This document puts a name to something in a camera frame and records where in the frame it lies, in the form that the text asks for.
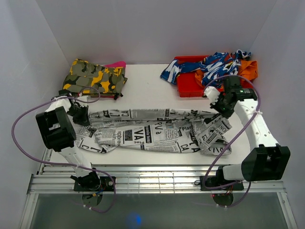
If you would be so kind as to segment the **newspaper print trousers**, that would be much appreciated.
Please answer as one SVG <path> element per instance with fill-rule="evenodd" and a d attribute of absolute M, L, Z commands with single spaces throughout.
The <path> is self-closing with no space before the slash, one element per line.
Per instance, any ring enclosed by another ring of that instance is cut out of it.
<path fill-rule="evenodd" d="M 76 133 L 78 148 L 107 153 L 130 148 L 163 153 L 218 155 L 232 126 L 218 113 L 200 110 L 129 109 L 88 114 Z"/>

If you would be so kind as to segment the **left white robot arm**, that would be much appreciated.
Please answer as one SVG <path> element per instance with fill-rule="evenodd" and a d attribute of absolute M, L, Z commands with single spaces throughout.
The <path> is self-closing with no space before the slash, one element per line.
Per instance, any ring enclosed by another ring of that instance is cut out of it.
<path fill-rule="evenodd" d="M 36 115 L 36 121 L 45 146 L 62 155 L 69 164 L 74 164 L 75 174 L 71 178 L 83 189 L 96 191 L 101 187 L 101 179 L 92 169 L 76 146 L 76 132 L 73 123 L 87 127 L 88 107 L 81 106 L 71 99 L 72 93 L 66 89 L 52 98 L 52 103 L 45 112 Z"/>

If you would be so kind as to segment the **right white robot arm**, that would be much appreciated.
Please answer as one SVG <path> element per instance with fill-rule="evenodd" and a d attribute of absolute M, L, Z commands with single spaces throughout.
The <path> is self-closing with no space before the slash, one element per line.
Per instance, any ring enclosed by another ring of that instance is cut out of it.
<path fill-rule="evenodd" d="M 203 94 L 211 101 L 212 109 L 225 118 L 237 114 L 243 124 L 224 150 L 242 133 L 246 133 L 250 146 L 249 154 L 240 164 L 225 165 L 214 177 L 204 176 L 202 186 L 207 190 L 227 189 L 244 180 L 280 180 L 291 155 L 289 148 L 278 143 L 265 123 L 258 90 L 255 87 L 243 88 L 241 79 L 239 75 L 221 76 L 204 89 Z"/>

